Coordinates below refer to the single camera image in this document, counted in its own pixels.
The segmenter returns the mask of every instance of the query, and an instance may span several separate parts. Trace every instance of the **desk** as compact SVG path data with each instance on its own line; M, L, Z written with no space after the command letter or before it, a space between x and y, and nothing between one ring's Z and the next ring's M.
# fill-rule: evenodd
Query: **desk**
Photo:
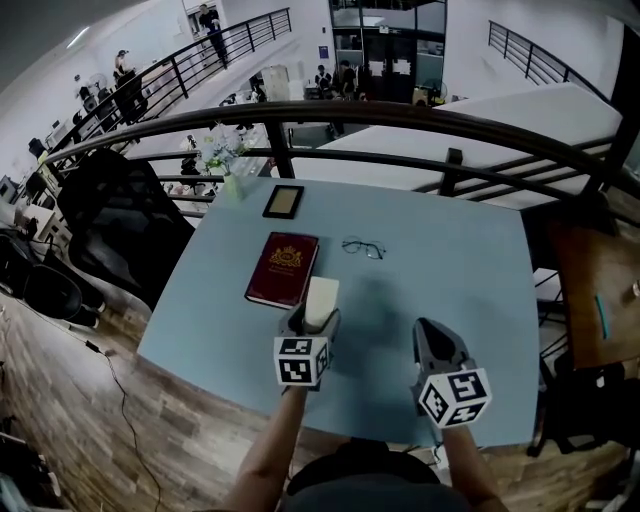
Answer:
M640 357L640 300L626 296L640 279L640 244L560 224L552 224L549 232L558 259L574 367ZM596 294L609 327L607 340Z
M263 219L276 184L305 187L296 218ZM420 316L465 340L487 369L494 401L472 427L481 446L526 442L538 394L538 325L520 214L378 187L247 180L247 197L212 204L151 317L139 353L192 384L272 413L281 389L273 337L283 310L244 298L271 231L320 239L314 275L340 280L342 325L304 425L348 436L433 443L409 391ZM382 241L384 260L347 254L342 240Z

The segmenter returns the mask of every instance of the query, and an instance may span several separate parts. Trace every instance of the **small frame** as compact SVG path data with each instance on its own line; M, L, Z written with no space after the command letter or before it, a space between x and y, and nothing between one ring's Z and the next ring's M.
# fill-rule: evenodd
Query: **small frame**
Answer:
M262 216L274 219L293 219L296 216L303 192L304 187L276 185Z

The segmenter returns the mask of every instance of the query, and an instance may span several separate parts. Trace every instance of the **ceiling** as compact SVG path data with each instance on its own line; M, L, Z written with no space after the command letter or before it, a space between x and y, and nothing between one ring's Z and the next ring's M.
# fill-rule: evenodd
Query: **ceiling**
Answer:
M52 48L84 27L142 0L4 0L0 19L0 92Z

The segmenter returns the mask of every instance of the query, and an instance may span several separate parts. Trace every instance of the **red book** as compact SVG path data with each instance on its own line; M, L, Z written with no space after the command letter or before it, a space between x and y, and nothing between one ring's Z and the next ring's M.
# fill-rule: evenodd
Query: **red book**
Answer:
M271 233L244 296L252 302L291 309L302 301L318 254L318 239Z

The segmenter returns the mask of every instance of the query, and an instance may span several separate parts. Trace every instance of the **doorway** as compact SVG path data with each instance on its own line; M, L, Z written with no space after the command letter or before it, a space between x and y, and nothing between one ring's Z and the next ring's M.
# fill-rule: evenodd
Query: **doorway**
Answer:
M374 99L411 103L416 79L416 41L378 30L364 31L365 63L371 72Z

